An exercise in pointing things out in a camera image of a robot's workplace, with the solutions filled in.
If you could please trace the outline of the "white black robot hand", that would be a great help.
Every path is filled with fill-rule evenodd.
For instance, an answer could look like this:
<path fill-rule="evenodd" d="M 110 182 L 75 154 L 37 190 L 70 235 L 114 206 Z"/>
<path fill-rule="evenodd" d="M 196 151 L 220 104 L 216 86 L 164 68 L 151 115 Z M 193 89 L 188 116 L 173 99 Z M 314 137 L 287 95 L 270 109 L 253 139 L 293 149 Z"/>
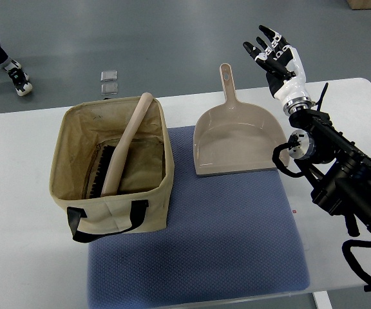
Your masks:
<path fill-rule="evenodd" d="M 312 99 L 305 88 L 306 75 L 297 49 L 277 31 L 263 25 L 259 30 L 269 41 L 257 37 L 259 46 L 244 42 L 243 47 L 265 70 L 272 97 L 281 102 L 286 115 L 311 108 Z"/>

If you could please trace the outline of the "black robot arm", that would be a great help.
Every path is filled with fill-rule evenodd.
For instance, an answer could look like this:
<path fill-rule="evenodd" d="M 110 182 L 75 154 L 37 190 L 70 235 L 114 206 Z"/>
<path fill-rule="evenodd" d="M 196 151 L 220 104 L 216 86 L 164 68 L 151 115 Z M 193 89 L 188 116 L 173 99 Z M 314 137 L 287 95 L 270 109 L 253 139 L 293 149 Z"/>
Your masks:
<path fill-rule="evenodd" d="M 371 158 L 336 131 L 322 102 L 299 98 L 285 107 L 295 131 L 274 148 L 272 161 L 287 176 L 306 177 L 312 202 L 344 217 L 351 237 L 342 245 L 344 258 L 371 292 L 371 275 L 352 253 L 354 247 L 371 248 Z"/>

